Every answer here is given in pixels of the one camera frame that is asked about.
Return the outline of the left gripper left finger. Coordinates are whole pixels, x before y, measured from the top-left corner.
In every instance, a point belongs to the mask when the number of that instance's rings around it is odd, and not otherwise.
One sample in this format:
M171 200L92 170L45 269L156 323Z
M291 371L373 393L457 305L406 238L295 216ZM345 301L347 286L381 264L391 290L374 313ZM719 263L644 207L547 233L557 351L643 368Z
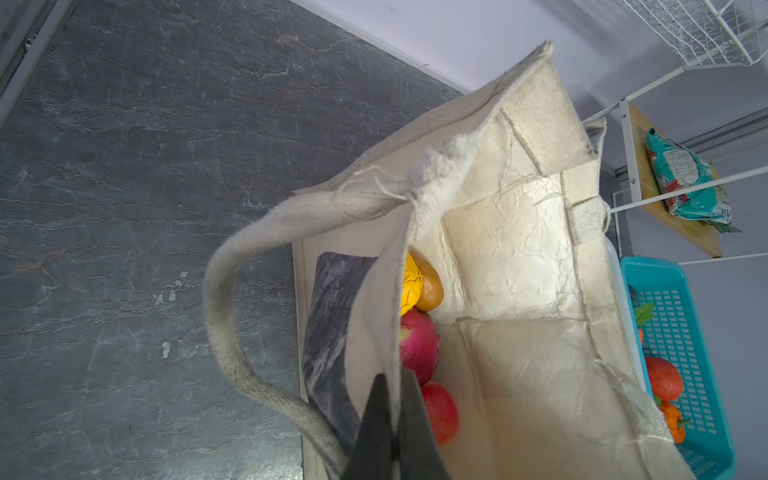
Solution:
M393 473L393 430L386 376L371 386L360 430L341 480L389 480Z

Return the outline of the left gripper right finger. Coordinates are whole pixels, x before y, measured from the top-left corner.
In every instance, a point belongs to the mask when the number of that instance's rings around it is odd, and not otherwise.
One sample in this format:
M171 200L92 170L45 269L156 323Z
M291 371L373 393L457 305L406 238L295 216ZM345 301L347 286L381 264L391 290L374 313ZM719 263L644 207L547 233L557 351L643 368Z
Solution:
M401 403L395 437L395 475L402 480L449 480L415 373L401 371Z

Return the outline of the red apple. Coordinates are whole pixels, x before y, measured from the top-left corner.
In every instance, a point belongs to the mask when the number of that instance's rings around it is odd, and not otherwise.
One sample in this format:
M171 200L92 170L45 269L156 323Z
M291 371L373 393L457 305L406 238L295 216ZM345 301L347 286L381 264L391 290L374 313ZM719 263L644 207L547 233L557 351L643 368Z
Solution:
M439 446L446 445L460 429L459 411L453 396L434 381L422 385L421 393L435 440Z

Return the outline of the pink dragon fruit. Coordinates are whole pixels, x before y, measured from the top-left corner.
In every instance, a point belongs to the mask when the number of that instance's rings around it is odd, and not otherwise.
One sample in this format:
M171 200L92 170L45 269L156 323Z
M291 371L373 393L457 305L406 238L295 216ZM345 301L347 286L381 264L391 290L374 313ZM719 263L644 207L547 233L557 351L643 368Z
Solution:
M402 368L411 370L423 385L438 365L440 338L434 322L428 314L412 308L401 317L399 339Z

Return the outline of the brown potato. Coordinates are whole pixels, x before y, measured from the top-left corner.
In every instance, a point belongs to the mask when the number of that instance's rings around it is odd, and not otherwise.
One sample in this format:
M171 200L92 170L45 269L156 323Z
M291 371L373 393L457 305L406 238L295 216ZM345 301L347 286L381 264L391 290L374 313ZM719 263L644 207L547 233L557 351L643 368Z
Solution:
M421 253L410 250L409 254L413 258L423 282L422 291L415 307L422 312L430 312L439 307L444 299L443 283L437 270Z

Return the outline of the cream canvas grocery bag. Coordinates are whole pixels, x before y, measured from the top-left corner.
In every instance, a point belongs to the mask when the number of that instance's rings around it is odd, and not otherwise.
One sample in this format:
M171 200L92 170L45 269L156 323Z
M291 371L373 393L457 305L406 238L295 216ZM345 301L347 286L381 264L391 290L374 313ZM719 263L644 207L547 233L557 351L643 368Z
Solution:
M479 90L417 118L323 184L230 237L204 277L211 349L233 386L290 419L311 479L340 479L375 377L401 403L405 257L437 270L434 379L460 429L452 479L689 479L633 373L604 244L605 125L583 122L545 42ZM249 259L294 253L303 391L260 379L236 327Z

